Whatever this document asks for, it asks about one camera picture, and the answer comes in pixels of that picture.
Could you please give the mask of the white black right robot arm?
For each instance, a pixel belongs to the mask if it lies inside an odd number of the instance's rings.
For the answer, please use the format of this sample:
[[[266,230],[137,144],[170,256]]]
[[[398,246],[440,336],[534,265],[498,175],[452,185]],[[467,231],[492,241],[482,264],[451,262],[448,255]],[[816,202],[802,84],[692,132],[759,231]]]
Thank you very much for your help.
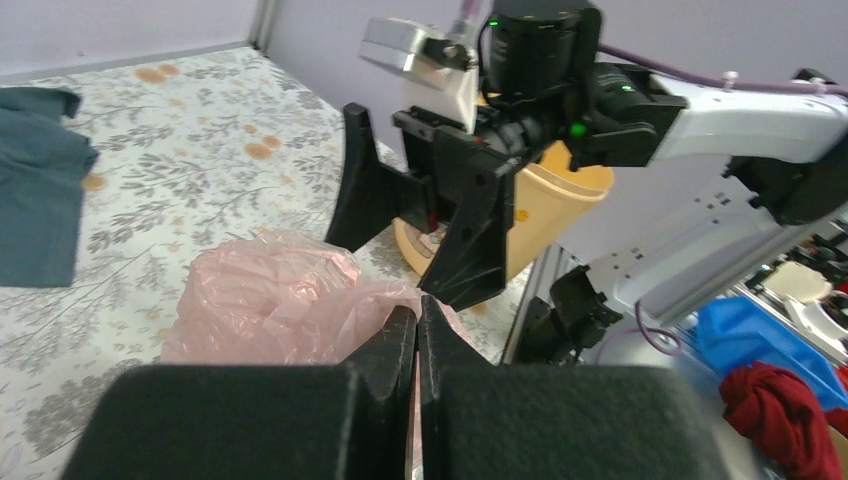
[[[727,213],[701,195],[669,232],[551,286],[560,315],[623,313],[728,245],[846,206],[847,91],[817,72],[756,84],[664,66],[604,47],[602,13],[588,1],[497,1],[482,28],[472,22],[477,10],[464,2],[445,33],[369,21],[360,56],[407,86],[393,122],[408,168],[381,162],[368,110],[346,105],[328,243],[355,251],[396,219],[425,233],[444,227],[419,285],[462,310],[504,290],[518,177],[540,176],[555,143],[572,171],[726,157],[724,176],[746,189]]]

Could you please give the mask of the pink plastic trash bag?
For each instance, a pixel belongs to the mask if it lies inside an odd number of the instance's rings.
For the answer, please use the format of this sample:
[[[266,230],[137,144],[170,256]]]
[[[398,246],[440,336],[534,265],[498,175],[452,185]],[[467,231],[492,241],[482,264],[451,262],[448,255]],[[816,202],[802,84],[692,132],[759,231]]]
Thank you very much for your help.
[[[368,281],[351,252],[293,231],[226,241],[190,263],[161,360],[336,364],[396,307],[420,319],[423,296],[401,281]]]

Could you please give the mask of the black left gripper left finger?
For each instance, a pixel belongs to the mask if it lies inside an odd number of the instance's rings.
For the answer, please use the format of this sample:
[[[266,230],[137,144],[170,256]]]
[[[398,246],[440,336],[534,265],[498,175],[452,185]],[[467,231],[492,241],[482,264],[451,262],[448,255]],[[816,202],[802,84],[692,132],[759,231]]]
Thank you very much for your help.
[[[322,366],[150,365],[120,375],[66,479],[406,479],[416,317],[394,309]]]

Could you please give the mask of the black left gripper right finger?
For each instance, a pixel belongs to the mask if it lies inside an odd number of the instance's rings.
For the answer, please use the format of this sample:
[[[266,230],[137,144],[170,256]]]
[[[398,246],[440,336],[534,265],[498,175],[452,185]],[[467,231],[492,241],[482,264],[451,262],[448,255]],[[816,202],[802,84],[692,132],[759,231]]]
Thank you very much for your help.
[[[725,479],[696,392],[646,366],[495,366],[425,296],[418,323],[427,479]]]

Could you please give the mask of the yellow plastic trash bin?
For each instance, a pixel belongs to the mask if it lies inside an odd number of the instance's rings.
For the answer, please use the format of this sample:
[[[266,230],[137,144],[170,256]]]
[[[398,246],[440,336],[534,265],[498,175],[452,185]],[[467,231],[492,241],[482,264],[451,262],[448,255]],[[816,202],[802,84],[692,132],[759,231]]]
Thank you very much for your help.
[[[434,113],[457,113],[451,100],[415,101]],[[591,166],[570,171],[570,152],[557,141],[539,163],[531,163],[515,178],[514,226],[508,232],[507,280],[530,265],[580,216],[604,200],[614,185],[609,167]],[[444,230],[425,234],[403,220],[393,222],[394,235],[409,266],[423,275],[440,246]]]

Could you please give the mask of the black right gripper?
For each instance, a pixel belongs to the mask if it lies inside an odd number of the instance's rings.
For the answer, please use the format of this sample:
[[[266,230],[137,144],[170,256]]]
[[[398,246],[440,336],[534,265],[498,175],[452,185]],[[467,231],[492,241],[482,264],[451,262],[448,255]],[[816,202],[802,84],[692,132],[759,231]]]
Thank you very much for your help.
[[[479,107],[472,131],[420,107],[398,111],[408,171],[380,160],[369,110],[343,110],[345,154],[325,241],[359,250],[400,218],[431,233],[448,224],[418,287],[456,311],[502,293],[514,177],[557,139],[557,116],[538,106]]]

